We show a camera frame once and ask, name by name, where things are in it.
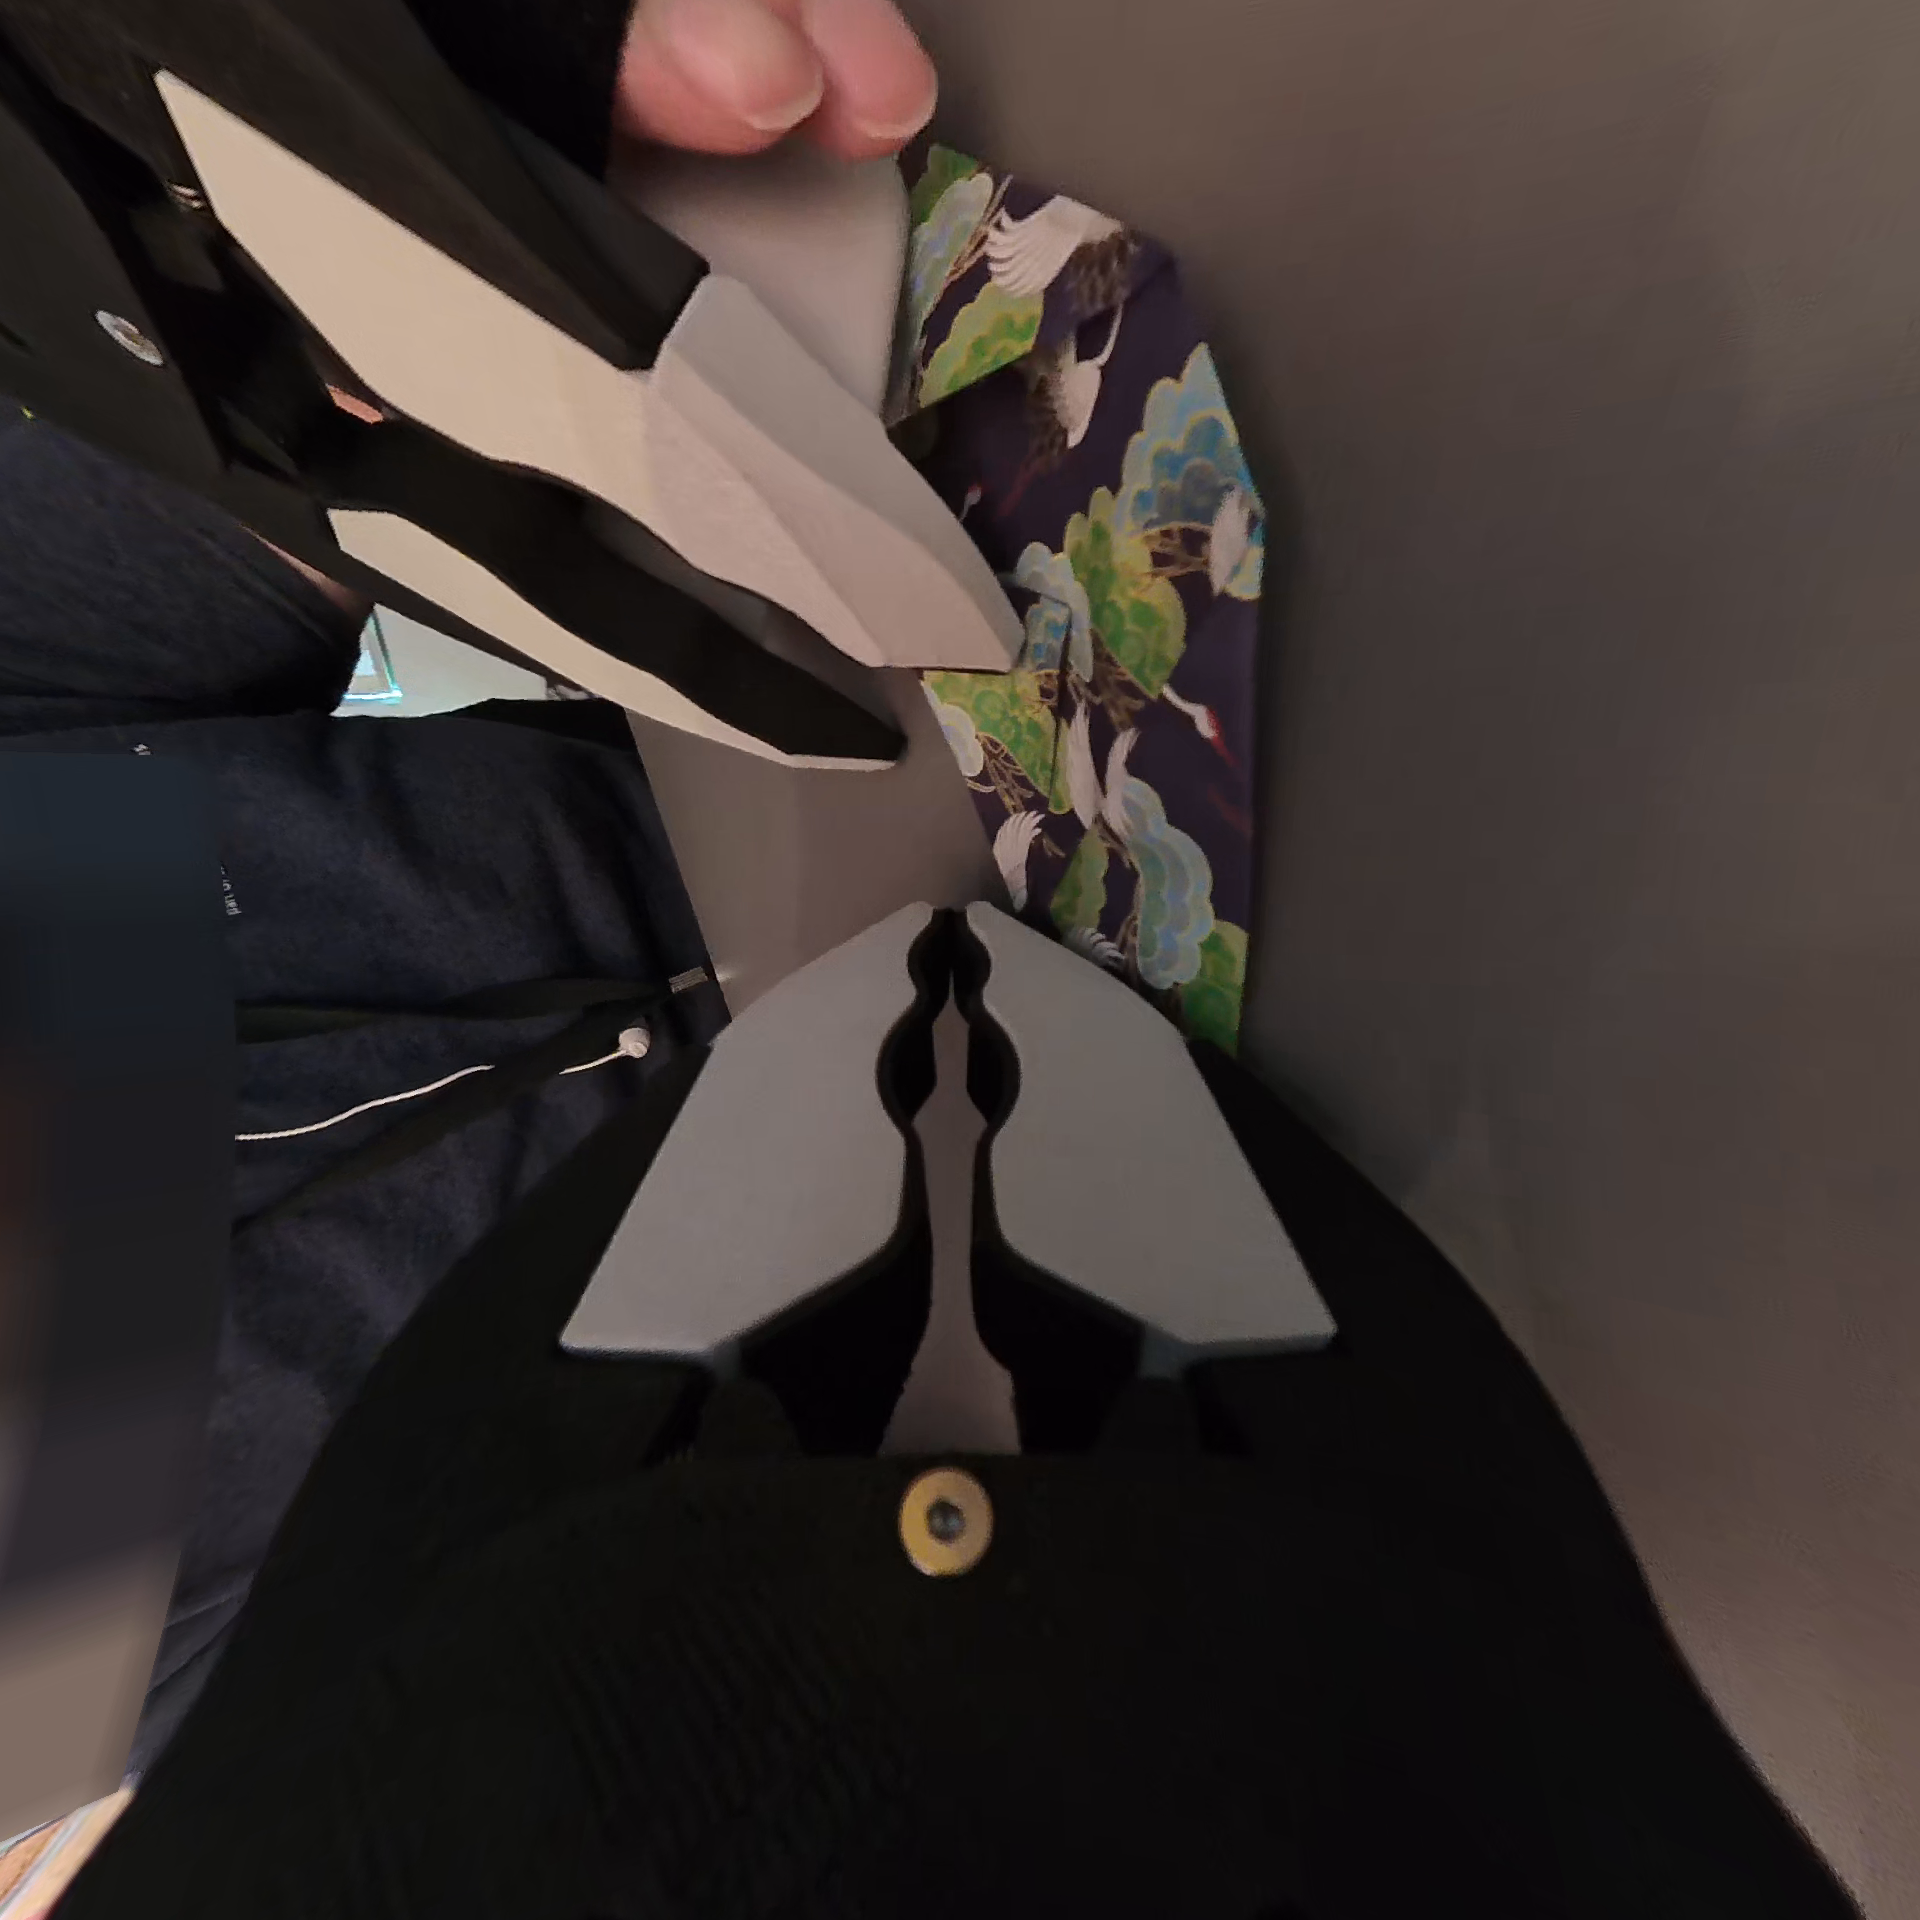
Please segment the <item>dark blue hoodie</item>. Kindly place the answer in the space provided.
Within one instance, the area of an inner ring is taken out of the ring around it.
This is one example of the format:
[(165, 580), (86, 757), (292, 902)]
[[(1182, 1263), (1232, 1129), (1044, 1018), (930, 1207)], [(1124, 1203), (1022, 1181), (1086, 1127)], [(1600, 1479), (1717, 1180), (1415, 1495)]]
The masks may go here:
[(713, 1031), (673, 860), (601, 705), (341, 717), (366, 612), (208, 502), (5, 411), (5, 754), (193, 765), (238, 1059), (202, 1475), (135, 1724), (152, 1767), (321, 1442), (433, 1285)]

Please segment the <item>person's left hand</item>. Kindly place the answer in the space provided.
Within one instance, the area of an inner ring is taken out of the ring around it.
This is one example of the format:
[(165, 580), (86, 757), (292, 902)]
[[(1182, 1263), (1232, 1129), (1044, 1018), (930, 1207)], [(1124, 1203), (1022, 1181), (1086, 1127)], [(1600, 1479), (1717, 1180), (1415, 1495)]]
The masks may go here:
[(622, 43), (618, 141), (754, 156), (799, 137), (840, 159), (900, 153), (938, 81), (890, 3), (640, 3)]

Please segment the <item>crane patterned origami paper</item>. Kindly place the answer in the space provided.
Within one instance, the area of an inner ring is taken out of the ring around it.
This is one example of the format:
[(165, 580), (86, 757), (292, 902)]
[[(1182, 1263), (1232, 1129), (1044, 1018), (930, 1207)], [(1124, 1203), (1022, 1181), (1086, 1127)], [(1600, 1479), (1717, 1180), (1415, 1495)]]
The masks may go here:
[(1023, 617), (935, 669), (890, 774), (638, 723), (727, 1010), (906, 901), (1017, 917), (1236, 1054), (1256, 883), (1265, 511), (1175, 255), (945, 146), (628, 159), (618, 189), (754, 287), (881, 421)]

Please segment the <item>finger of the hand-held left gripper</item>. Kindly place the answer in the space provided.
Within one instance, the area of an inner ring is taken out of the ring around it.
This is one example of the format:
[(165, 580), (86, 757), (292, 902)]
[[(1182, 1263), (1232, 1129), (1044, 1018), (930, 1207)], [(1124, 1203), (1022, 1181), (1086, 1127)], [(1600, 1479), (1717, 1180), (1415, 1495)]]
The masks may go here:
[(904, 754), (805, 622), (562, 482), (462, 447), (328, 447), (327, 524), (388, 586), (673, 731), (823, 772)]
[(702, 277), (653, 367), (615, 367), (206, 92), (154, 87), (221, 226), (388, 410), (624, 511), (860, 665), (1012, 665), (991, 566), (749, 286)]

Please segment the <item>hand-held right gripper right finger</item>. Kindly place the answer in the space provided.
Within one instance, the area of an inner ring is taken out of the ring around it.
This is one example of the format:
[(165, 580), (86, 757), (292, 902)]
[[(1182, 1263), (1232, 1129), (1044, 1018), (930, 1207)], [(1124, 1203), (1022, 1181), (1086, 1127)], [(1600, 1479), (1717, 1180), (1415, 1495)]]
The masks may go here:
[(1332, 1342), (1332, 1309), (1172, 1023), (984, 902), (953, 921), (953, 1004), (982, 1127), (974, 1323), (1012, 1386), (1022, 1451), (1089, 1451), (1135, 1383)]

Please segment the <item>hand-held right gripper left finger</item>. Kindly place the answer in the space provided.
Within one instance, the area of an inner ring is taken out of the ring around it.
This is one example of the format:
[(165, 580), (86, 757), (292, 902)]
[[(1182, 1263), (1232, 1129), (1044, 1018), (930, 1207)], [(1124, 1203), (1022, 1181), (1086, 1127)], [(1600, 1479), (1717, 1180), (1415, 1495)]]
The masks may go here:
[(774, 1397), (805, 1451), (879, 1450), (933, 1294), (916, 1118), (953, 911), (911, 902), (733, 1019), (573, 1307), (559, 1347), (680, 1363)]

